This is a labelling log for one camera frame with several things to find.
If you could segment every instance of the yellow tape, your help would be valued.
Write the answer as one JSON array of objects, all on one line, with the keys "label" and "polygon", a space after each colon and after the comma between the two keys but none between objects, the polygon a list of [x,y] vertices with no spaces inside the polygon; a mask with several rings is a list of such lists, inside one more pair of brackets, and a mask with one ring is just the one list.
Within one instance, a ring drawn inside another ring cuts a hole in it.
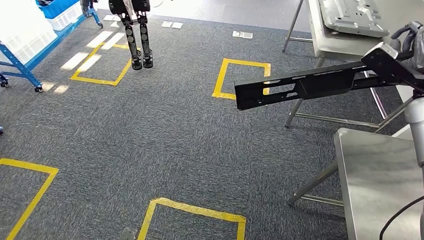
[{"label": "yellow tape", "polygon": [[38,171],[42,173],[49,174],[41,188],[38,190],[35,197],[32,199],[31,203],[28,205],[28,207],[25,209],[23,214],[20,216],[19,220],[15,224],[15,226],[12,228],[12,231],[10,231],[9,235],[6,237],[6,240],[13,240],[16,235],[18,234],[19,230],[21,230],[22,226],[24,225],[25,221],[28,219],[30,214],[33,212],[36,205],[39,203],[41,197],[46,192],[47,188],[49,188],[50,184],[52,183],[53,179],[55,178],[56,174],[58,173],[58,169],[51,167],[51,166],[44,166],[40,164],[30,163],[30,162],[24,162],[24,161],[18,161],[8,158],[1,158],[0,159],[0,165],[8,165],[12,167],[22,168],[22,169],[28,169],[33,171]]},{"label": "yellow tape", "polygon": [[[261,68],[264,68],[264,73],[263,73],[264,77],[269,77],[271,75],[271,64],[270,63],[262,63],[262,62],[244,61],[244,60],[235,60],[235,59],[224,58],[222,60],[222,65],[221,65],[221,69],[219,70],[218,78],[216,79],[215,88],[213,89],[212,97],[236,100],[235,94],[221,92],[221,90],[223,88],[224,78],[225,78],[225,74],[227,72],[228,64],[239,64],[239,65],[246,65],[246,66],[252,66],[252,67],[261,67]],[[263,94],[264,95],[270,94],[270,89],[264,88]]]},{"label": "yellow tape", "polygon": [[[96,52],[103,45],[105,45],[105,43],[104,42],[101,42],[97,47],[95,47],[93,49],[93,51],[85,58],[85,60],[83,61],[82,64],[84,64],[85,62],[87,62],[94,54],[96,54]],[[113,46],[115,48],[120,48],[120,49],[130,49],[127,45],[114,44]],[[96,78],[79,76],[79,74],[81,73],[81,67],[79,67],[73,73],[73,75],[69,79],[70,80],[77,80],[77,81],[87,82],[87,83],[93,83],[93,84],[106,84],[106,85],[116,86],[122,80],[122,78],[125,76],[125,74],[127,73],[128,69],[131,67],[131,62],[132,61],[131,61],[131,58],[130,58],[129,61],[126,63],[125,67],[122,69],[122,71],[120,72],[119,76],[117,77],[117,79],[115,81],[102,80],[102,79],[96,79]]]},{"label": "yellow tape", "polygon": [[207,208],[203,208],[199,206],[192,206],[185,203],[172,201],[164,197],[160,197],[150,201],[147,207],[144,221],[143,221],[143,224],[141,225],[140,234],[138,235],[137,240],[146,239],[147,231],[152,221],[152,216],[153,216],[153,213],[155,212],[155,208],[157,204],[167,206],[173,209],[182,210],[192,214],[203,215],[206,217],[238,223],[237,240],[245,239],[246,218],[244,216],[236,215],[236,214],[232,214],[228,212],[223,212],[223,211],[215,211],[215,210],[211,210],[211,209],[207,209]]}]

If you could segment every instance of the stainless steel table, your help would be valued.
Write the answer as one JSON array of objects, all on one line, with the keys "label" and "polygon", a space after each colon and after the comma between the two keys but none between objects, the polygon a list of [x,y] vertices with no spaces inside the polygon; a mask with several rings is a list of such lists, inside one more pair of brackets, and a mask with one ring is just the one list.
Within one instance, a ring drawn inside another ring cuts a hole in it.
[{"label": "stainless steel table", "polygon": [[[390,34],[413,20],[424,23],[423,0],[374,0],[374,2],[382,16],[383,26],[390,31]],[[303,0],[299,0],[299,10],[302,3]],[[382,41],[375,37],[347,33],[333,34],[334,31],[324,25],[319,0],[306,0],[306,3],[310,12],[309,23],[314,53],[317,57],[359,61],[368,50]],[[298,12],[293,19],[293,26],[296,23],[297,15]],[[385,42],[389,40],[389,36],[384,38]]]},{"label": "stainless steel table", "polygon": [[[338,201],[306,195],[338,169],[347,234],[350,240],[377,240],[389,218],[424,195],[423,176],[414,143],[386,135],[341,128],[334,135],[336,160],[300,188],[300,198],[338,205]],[[384,240],[421,240],[423,203],[406,210],[389,226]]]},{"label": "stainless steel table", "polygon": [[[421,21],[424,23],[424,1],[423,0],[374,0],[382,16],[383,27],[387,28],[391,33],[400,29],[402,26],[412,20]],[[355,34],[338,33],[333,34],[333,30],[325,27],[319,0],[306,0],[309,8],[309,23],[312,39],[304,39],[291,37],[293,28],[296,24],[296,19],[299,15],[299,11],[302,7],[304,0],[299,0],[299,5],[294,14],[293,21],[286,41],[284,43],[283,52],[286,50],[289,41],[301,41],[313,43],[314,53],[319,57],[316,68],[319,68],[323,63],[323,59],[336,59],[344,61],[359,61],[365,53],[380,43],[382,40],[385,42],[390,41],[390,37],[387,36],[384,39],[361,36]],[[299,113],[298,109],[302,104],[302,99],[298,99],[295,105],[292,107],[290,114],[287,117],[285,126],[289,127],[294,117],[307,118],[328,122],[344,123],[350,125],[366,126],[371,128],[377,128],[374,132],[377,133],[390,123],[394,118],[401,114],[406,105],[411,101],[408,100],[401,106],[399,106],[391,114],[387,114],[377,91],[374,88],[370,88],[371,94],[377,104],[377,107],[381,113],[383,120],[379,123],[363,122],[357,120],[349,120],[337,117],[311,115],[306,113]]]}]

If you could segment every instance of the metal plate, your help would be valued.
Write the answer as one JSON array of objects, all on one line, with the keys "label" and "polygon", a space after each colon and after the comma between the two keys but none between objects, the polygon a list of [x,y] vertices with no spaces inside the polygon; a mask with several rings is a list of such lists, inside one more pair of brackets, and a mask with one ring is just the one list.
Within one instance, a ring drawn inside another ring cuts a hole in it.
[{"label": "metal plate", "polygon": [[319,6],[330,29],[376,38],[389,35],[373,0],[319,0]]}]

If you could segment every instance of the black cable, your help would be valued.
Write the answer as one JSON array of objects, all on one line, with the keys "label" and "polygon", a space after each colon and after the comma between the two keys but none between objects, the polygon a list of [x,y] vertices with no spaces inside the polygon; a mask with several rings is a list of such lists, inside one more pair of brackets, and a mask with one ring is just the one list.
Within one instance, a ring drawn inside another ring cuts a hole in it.
[{"label": "black cable", "polygon": [[405,212],[405,210],[407,210],[408,208],[410,208],[412,205],[418,203],[419,201],[424,200],[424,196],[421,196],[415,200],[413,200],[412,202],[408,203],[406,206],[402,207],[402,209],[400,209],[399,211],[397,211],[388,221],[387,223],[384,225],[383,229],[380,232],[380,240],[383,240],[383,234],[386,231],[386,229],[389,227],[389,225],[393,222],[393,220],[395,220],[395,218],[397,218],[401,213]]}]

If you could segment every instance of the white plastic bin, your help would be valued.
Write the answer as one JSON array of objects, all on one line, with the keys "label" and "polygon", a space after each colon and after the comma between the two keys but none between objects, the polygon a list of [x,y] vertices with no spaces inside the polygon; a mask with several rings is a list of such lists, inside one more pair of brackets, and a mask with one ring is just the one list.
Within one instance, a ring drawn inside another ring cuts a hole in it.
[{"label": "white plastic bin", "polygon": [[[27,38],[22,38],[22,36],[15,36],[8,38],[6,41],[2,41],[4,45],[19,59],[23,64],[26,64],[31,60],[35,55],[37,55],[41,50],[43,50],[47,45],[49,45],[57,37],[56,33],[51,31],[46,31],[40,33],[37,37],[29,40]],[[0,61],[11,63],[6,56],[0,54]]]},{"label": "white plastic bin", "polygon": [[83,11],[81,10],[81,4],[78,1],[57,17],[47,19],[47,21],[51,24],[54,30],[61,31],[69,24],[74,23],[82,14]]},{"label": "white plastic bin", "polygon": [[[28,19],[23,24],[10,19]],[[0,7],[0,41],[26,64],[58,36],[34,0],[5,1]],[[3,53],[0,61],[10,63]]]}]

